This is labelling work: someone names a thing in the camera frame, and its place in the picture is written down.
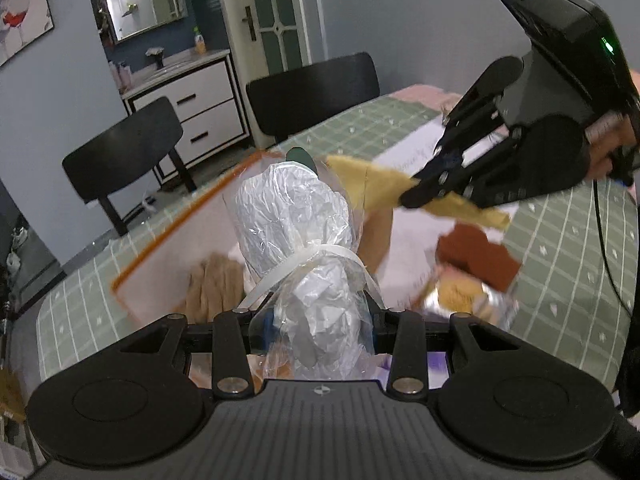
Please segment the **person right hand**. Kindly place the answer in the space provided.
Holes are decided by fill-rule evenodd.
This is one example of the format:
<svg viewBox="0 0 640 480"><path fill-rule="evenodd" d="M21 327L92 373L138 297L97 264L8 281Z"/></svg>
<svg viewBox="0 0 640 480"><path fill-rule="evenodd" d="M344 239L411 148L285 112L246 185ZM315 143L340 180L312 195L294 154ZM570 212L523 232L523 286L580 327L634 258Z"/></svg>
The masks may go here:
<svg viewBox="0 0 640 480"><path fill-rule="evenodd" d="M637 144L636 132L631 119L629 116L624 116L590 145L590 167L586 179L597 181L607 177L613 169L610 154L618 148L632 148Z"/></svg>

